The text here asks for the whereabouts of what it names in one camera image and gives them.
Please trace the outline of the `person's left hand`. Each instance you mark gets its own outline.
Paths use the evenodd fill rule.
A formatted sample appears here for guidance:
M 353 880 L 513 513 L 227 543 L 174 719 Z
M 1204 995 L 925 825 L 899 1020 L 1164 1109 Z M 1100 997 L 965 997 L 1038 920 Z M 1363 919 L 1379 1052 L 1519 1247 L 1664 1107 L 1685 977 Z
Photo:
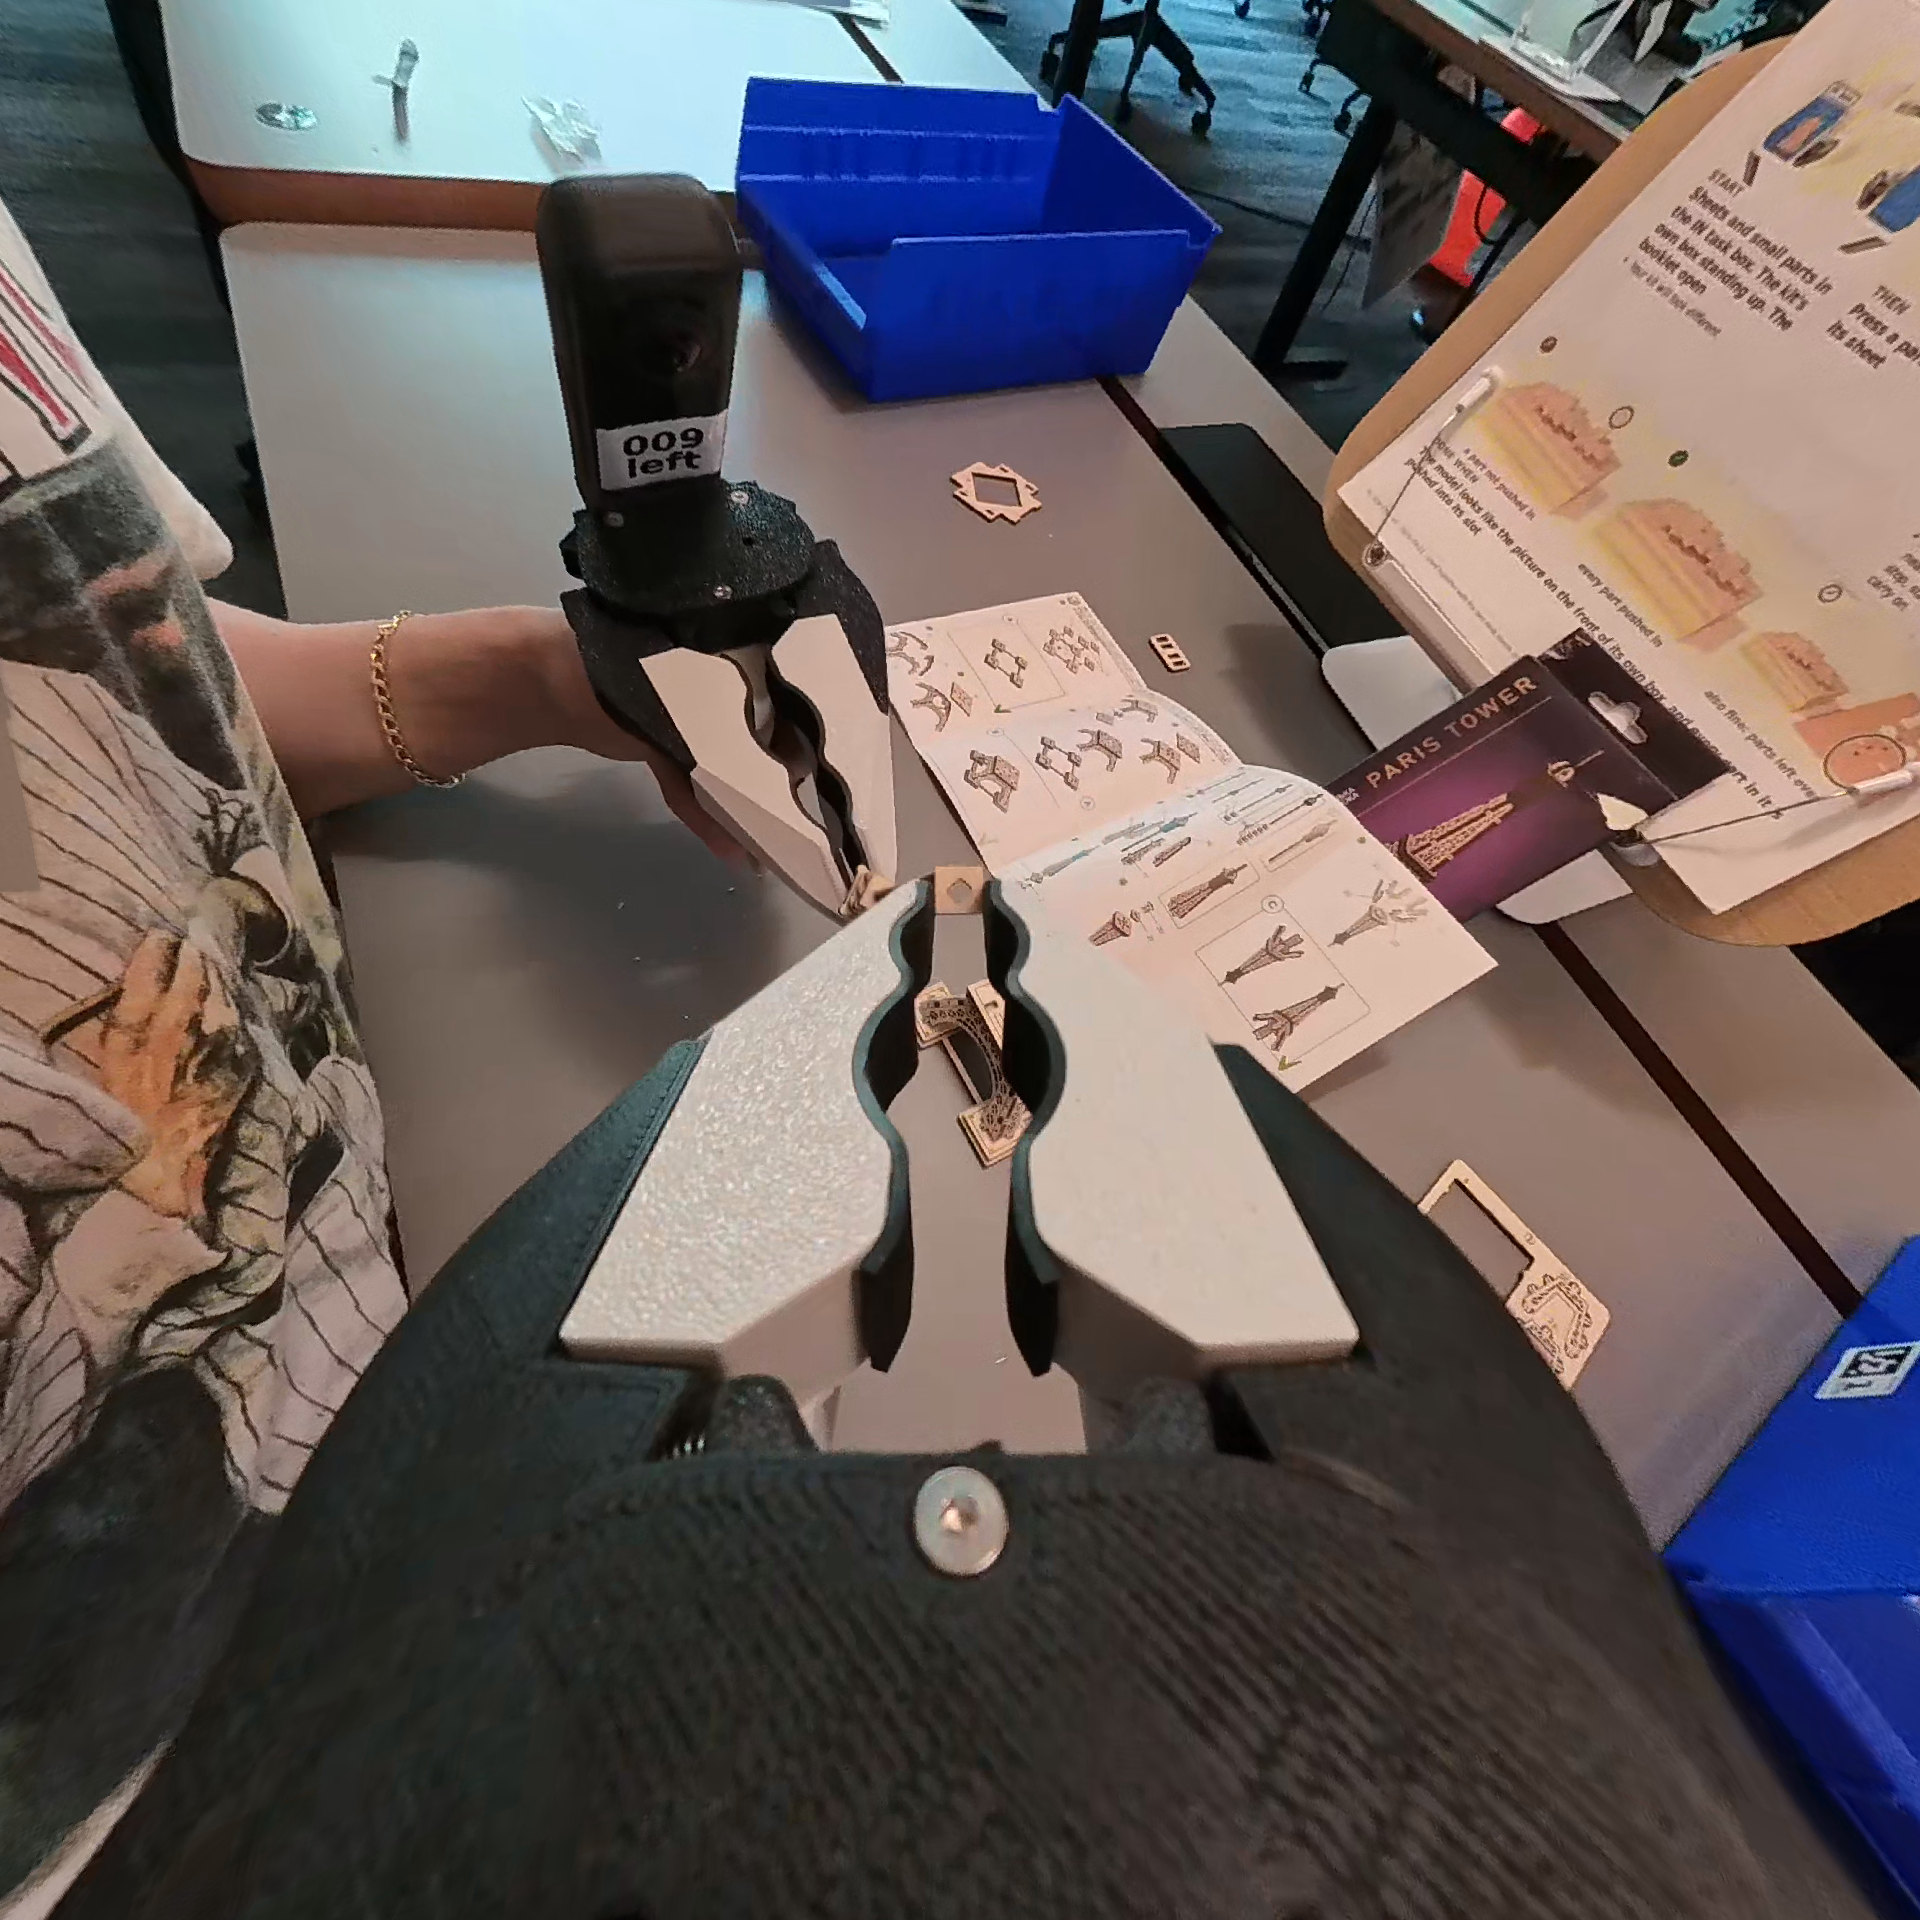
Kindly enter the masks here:
M 656 776 L 675 816 L 711 852 L 744 873 L 761 873 L 744 849 L 694 798 L 689 776 L 656 744 L 616 723 L 591 689 L 575 636 L 558 608 L 481 608 L 460 614 L 470 638 L 486 644 L 500 671 L 499 689 L 481 697 L 496 744 L 479 763 L 534 747 L 571 747 L 607 760 L 641 763 Z

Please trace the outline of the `orange cone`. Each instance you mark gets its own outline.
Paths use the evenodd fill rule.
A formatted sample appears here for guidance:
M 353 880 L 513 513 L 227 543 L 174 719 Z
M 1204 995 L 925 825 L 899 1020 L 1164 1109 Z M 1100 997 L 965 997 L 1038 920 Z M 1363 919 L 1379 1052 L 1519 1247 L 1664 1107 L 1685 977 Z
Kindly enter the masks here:
M 1425 272 L 1453 288 L 1468 288 L 1500 230 L 1505 212 L 1503 197 L 1473 173 L 1460 173 L 1440 246 L 1428 255 Z

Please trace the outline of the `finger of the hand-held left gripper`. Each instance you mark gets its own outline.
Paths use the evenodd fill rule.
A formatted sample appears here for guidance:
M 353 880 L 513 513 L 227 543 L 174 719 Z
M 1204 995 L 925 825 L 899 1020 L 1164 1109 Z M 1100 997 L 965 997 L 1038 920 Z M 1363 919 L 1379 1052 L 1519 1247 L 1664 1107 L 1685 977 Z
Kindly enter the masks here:
M 822 886 L 899 873 L 893 716 L 837 614 L 804 614 L 767 653 L 775 744 Z
M 824 888 L 824 852 L 799 825 L 773 755 L 769 652 L 669 647 L 641 657 L 639 673 L 687 755 L 689 784 L 708 813 L 796 893 L 839 916 L 848 888 Z

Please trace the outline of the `white desk wooden edge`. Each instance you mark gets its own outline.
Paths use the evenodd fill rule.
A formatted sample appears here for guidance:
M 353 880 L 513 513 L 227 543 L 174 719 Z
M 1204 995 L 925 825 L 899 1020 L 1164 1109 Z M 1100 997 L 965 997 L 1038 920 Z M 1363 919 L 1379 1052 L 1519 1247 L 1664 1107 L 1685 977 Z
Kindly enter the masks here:
M 956 4 L 884 20 L 764 3 L 165 3 L 165 54 L 188 173 L 224 227 L 529 230 L 565 172 L 733 183 L 751 77 L 1030 93 Z M 412 139 L 375 73 L 417 46 Z M 565 165 L 520 96 L 573 100 L 600 160 Z M 311 107 L 281 133 L 256 105 Z

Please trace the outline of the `person in printed shirt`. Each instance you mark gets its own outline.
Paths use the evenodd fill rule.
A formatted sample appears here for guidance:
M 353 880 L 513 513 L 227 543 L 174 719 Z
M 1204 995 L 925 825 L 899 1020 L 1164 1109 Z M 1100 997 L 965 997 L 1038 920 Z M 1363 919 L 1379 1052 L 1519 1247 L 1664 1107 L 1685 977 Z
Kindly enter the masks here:
M 231 543 L 3 235 L 3 1891 L 47 1916 L 408 1291 Z

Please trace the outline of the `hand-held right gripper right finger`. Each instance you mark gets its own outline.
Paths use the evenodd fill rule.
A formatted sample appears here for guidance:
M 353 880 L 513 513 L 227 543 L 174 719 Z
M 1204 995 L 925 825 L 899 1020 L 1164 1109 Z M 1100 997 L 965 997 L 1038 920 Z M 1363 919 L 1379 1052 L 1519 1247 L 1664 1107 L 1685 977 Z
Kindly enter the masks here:
M 1232 1079 L 1244 1048 L 998 880 L 981 920 L 1027 1109 L 1003 1252 L 1027 1372 L 1115 1412 L 1151 1380 L 1355 1356 L 1355 1315 Z

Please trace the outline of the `purple tower kit package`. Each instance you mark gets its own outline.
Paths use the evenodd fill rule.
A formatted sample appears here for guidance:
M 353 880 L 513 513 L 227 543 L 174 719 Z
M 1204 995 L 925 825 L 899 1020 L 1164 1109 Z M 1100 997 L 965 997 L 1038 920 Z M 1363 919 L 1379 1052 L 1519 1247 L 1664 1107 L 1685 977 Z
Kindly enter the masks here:
M 1470 920 L 1729 769 L 1649 684 L 1572 630 L 1383 744 L 1335 796 Z

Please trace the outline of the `wooden parts sheet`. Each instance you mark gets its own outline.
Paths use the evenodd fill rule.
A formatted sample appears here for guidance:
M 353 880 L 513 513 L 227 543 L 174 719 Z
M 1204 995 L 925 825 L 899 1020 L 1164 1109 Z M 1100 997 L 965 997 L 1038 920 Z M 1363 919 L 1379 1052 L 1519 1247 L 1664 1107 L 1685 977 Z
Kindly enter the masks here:
M 1419 1200 L 1419 1211 L 1430 1215 L 1452 1196 L 1464 1198 L 1519 1256 L 1519 1273 L 1503 1293 L 1503 1310 L 1526 1335 L 1556 1382 L 1572 1391 L 1612 1326 L 1612 1311 L 1567 1261 L 1501 1200 L 1497 1189 L 1463 1158 L 1446 1163 L 1430 1181 Z

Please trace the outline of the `hanging paper tag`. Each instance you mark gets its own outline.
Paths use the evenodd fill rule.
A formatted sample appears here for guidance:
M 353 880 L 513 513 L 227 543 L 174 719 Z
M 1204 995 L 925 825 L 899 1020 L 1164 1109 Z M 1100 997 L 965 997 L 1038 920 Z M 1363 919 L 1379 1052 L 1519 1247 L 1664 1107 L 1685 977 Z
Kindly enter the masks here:
M 1376 172 L 1376 223 L 1360 308 L 1393 295 L 1443 246 L 1460 165 L 1425 135 L 1396 126 Z

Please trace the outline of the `person's left forearm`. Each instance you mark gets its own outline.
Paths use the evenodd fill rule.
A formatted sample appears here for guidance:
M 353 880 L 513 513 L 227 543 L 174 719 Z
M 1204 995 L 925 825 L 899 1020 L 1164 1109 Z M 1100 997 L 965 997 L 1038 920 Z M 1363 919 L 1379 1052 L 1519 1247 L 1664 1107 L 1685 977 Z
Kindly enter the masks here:
M 463 780 L 423 759 L 421 727 L 400 716 L 392 643 L 408 612 L 318 625 L 222 599 L 207 612 L 304 823 Z

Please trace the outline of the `wooden document board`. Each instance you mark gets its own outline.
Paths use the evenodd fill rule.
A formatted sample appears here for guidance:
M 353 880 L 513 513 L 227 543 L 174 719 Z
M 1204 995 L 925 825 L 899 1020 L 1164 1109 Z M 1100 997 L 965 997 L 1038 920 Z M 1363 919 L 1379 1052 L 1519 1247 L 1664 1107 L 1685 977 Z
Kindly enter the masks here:
M 1428 676 L 1446 676 L 1453 692 L 1478 686 L 1497 669 L 1476 657 L 1463 639 L 1428 632 L 1428 616 L 1414 614 L 1406 593 L 1367 557 L 1374 534 L 1342 501 L 1342 487 L 1374 456 L 1409 429 L 1497 341 L 1567 272 L 1567 265 L 1596 235 L 1677 156 L 1717 115 L 1726 111 L 1742 86 L 1751 85 L 1788 38 L 1772 38 L 1729 54 L 1710 73 L 1689 83 L 1657 107 L 1641 128 L 1590 175 L 1545 228 L 1524 244 L 1513 262 L 1478 295 L 1440 341 L 1406 373 L 1355 425 L 1335 454 L 1323 494 L 1327 539 L 1340 557 L 1393 612 L 1407 647 L 1428 661 Z M 1841 852 L 1828 867 L 1788 880 L 1759 899 L 1726 915 L 1710 915 L 1667 871 L 1612 863 L 1608 880 L 1585 877 L 1574 863 L 1572 880 L 1547 877 L 1537 885 L 1545 907 L 1505 905 L 1510 919 L 1526 924 L 1567 920 L 1593 905 L 1633 893 L 1660 920 L 1697 940 L 1733 947 L 1816 943 L 1877 920 L 1918 899 L 1918 825 L 1902 823 L 1860 847 Z

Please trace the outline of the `black office chair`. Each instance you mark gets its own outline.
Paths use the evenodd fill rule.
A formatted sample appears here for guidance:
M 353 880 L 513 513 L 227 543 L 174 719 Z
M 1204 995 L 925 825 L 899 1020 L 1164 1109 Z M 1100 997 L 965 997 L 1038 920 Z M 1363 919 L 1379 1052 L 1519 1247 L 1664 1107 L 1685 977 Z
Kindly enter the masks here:
M 1100 3 L 1073 3 L 1065 30 L 1051 33 L 1039 54 L 1038 79 L 1051 102 L 1080 97 L 1088 86 L 1094 53 L 1105 40 L 1126 46 L 1126 65 L 1113 97 L 1111 123 L 1126 128 L 1134 119 L 1134 86 L 1150 54 L 1160 56 L 1180 89 L 1192 102 L 1190 135 L 1208 139 L 1215 92 L 1201 76 L 1192 48 L 1165 19 L 1164 3 L 1124 4 L 1108 13 Z

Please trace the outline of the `tagged blue plastic bin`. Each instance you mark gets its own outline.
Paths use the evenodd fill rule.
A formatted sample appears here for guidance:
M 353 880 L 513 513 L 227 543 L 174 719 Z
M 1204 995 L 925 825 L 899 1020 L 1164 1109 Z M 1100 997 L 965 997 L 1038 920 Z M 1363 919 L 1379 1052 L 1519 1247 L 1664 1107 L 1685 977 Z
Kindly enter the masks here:
M 1812 1796 L 1918 1899 L 1918 1240 L 1664 1549 Z

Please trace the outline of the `beige desk black legs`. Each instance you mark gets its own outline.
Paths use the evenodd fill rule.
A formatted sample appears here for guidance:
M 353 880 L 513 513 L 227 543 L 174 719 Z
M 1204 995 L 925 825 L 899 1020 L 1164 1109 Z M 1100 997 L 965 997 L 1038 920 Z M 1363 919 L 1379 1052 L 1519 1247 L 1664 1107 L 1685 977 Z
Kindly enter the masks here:
M 1632 4 L 1601 6 L 1590 61 L 1571 79 L 1547 69 L 1547 54 L 1532 54 L 1494 4 L 1333 3 L 1312 12 L 1312 60 L 1351 85 L 1360 115 L 1252 352 L 1277 387 L 1342 369 L 1336 358 L 1299 358 L 1293 345 L 1357 230 L 1393 133 L 1424 137 L 1513 214 L 1545 223 L 1694 73 L 1660 40 L 1633 60 L 1624 31 Z

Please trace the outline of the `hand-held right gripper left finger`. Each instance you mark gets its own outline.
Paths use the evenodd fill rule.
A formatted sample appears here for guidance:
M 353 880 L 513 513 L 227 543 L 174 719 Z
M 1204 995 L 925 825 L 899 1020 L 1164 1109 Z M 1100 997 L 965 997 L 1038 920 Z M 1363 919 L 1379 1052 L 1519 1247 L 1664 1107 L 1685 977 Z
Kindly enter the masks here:
M 831 1433 L 840 1385 L 891 1365 L 911 1310 L 891 1104 L 918 1069 L 929 949 L 929 885 L 899 885 L 711 1029 L 560 1321 L 565 1356 L 775 1379 Z

